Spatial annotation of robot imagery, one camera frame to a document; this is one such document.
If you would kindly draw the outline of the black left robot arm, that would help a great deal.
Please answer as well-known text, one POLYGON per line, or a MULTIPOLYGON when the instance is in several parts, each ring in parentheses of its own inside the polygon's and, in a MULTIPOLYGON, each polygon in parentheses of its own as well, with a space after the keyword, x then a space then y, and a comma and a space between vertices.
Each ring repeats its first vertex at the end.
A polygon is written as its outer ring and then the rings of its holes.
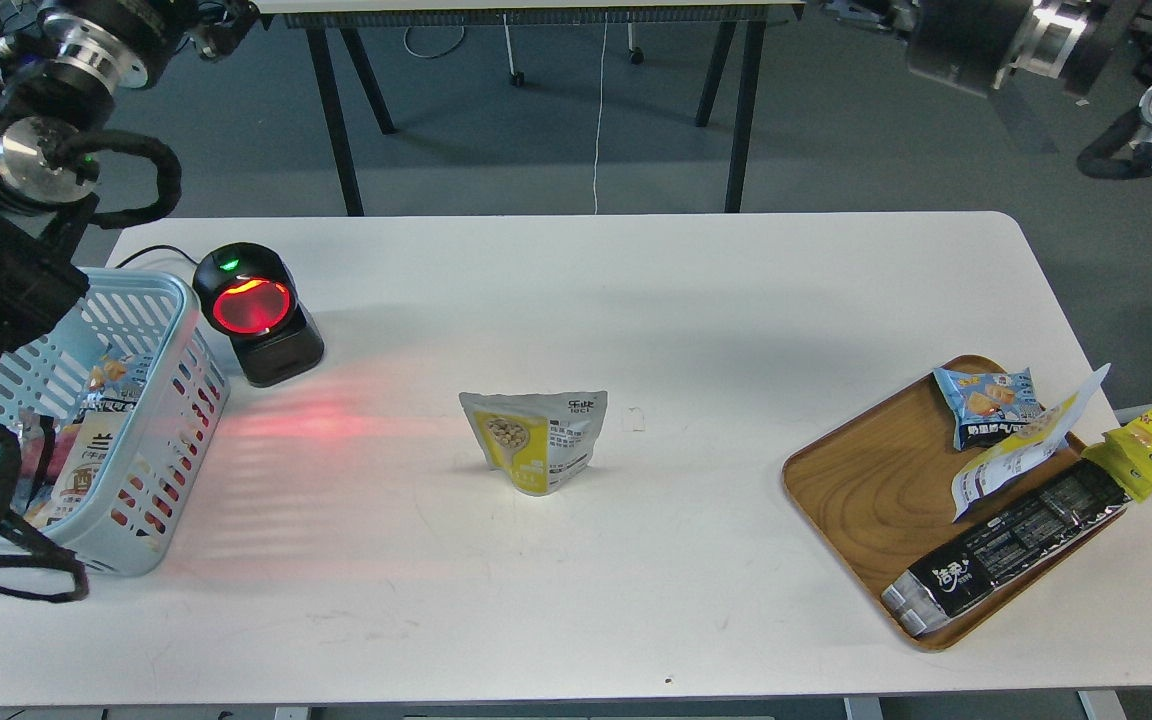
POLYGON ((156 272, 78 268, 88 227, 172 213, 161 141, 108 128, 183 41, 236 50, 250 1, 41 1, 0 17, 0 594, 88 596, 88 570, 141 575, 177 528, 229 389, 195 291, 156 272))

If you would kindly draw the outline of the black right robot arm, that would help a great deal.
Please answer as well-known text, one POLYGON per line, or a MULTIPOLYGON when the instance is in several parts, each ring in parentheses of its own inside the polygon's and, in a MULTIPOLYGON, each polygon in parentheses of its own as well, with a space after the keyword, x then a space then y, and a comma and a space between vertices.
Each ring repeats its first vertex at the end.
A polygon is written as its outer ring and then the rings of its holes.
POLYGON ((1061 82, 1084 97, 1114 50, 1134 41, 1140 99, 1087 143, 1083 176, 1152 177, 1152 1, 823 1, 827 12, 897 38, 911 73, 970 94, 992 94, 1016 73, 1061 82))

